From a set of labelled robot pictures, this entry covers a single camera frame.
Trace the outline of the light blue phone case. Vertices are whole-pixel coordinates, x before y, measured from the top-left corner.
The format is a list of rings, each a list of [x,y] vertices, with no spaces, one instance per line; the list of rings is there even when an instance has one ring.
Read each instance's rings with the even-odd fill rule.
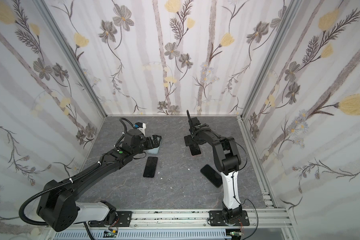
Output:
[[[152,150],[147,150],[147,153],[156,155],[156,154],[158,154],[159,149],[160,149],[160,148],[156,148],[156,149],[152,149]]]

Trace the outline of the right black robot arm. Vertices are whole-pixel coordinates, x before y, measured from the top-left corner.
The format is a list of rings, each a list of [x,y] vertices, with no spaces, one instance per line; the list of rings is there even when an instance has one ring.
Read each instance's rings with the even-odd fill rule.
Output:
[[[228,225],[233,226],[237,222],[248,226],[245,222],[243,203],[240,202],[238,173],[244,167],[240,167],[242,160],[238,144],[232,137],[224,137],[214,132],[209,125],[201,124],[198,118],[191,117],[187,111],[190,134],[185,136],[185,145],[189,147],[191,155],[201,154],[200,145],[209,144],[212,147],[215,169],[205,165],[201,173],[215,185],[223,187],[223,209],[220,217],[210,215],[212,226]]]

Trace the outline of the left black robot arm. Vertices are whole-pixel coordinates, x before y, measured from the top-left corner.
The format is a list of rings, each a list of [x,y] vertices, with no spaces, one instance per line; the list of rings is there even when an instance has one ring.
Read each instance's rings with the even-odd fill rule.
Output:
[[[78,199],[100,180],[125,167],[136,155],[159,148],[162,140],[159,135],[147,137],[144,123],[132,124],[126,118],[119,121],[124,131],[114,147],[87,169],[60,182],[50,181],[41,192],[27,199],[19,209],[23,222],[50,226],[61,232],[73,224],[101,222],[115,214],[115,207],[106,201],[85,204]]]

